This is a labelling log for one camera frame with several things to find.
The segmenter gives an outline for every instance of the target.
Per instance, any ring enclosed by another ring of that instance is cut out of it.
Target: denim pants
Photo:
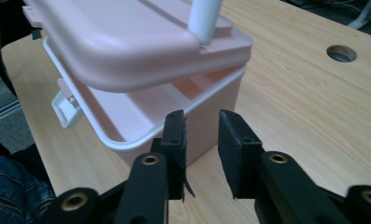
[[[0,156],[0,223],[35,223],[54,201],[51,187]]]

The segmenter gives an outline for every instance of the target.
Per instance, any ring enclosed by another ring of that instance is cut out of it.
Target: box lid
[[[251,38],[219,16],[202,46],[182,0],[24,0],[83,84],[128,92],[218,71],[250,58]]]

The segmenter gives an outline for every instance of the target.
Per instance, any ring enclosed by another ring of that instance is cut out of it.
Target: wooden table
[[[236,112],[264,149],[292,155],[320,186],[345,195],[371,185],[371,35],[273,0],[224,1],[221,13],[255,43]],[[357,59],[327,56],[333,45]],[[21,39],[3,48],[22,109],[57,195],[88,187],[102,193],[129,167],[97,139],[82,119],[65,130],[50,102],[60,76],[41,42]],[[191,164],[196,198],[170,202],[171,223],[255,223],[253,200],[232,200],[216,147]]]

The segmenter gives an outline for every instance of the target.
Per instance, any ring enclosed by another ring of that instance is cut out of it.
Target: gray carpet floor
[[[344,4],[321,4],[320,0],[306,0],[305,3],[299,7],[329,20],[347,25],[357,18],[360,13],[359,10],[361,10],[365,4],[365,1],[362,0],[340,0],[340,2],[346,2],[346,4],[350,6]],[[371,22],[362,28],[361,31],[371,35]],[[0,78],[0,107],[13,102],[15,99],[16,98],[11,94]],[[10,114],[4,119],[0,119],[0,142],[12,153],[29,147],[34,143],[33,136],[31,135],[21,110]]]

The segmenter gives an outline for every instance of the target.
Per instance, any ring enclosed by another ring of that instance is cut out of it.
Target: open box
[[[182,0],[25,3],[30,22],[47,32],[44,47],[63,77],[52,102],[63,127],[84,114],[99,139],[131,165],[160,137],[165,116],[183,109],[188,164],[216,144],[218,112],[235,109],[252,44],[231,21],[219,16],[211,43],[201,46],[187,30],[191,3]],[[106,14],[96,16],[94,7]],[[118,16],[137,26],[98,23]]]

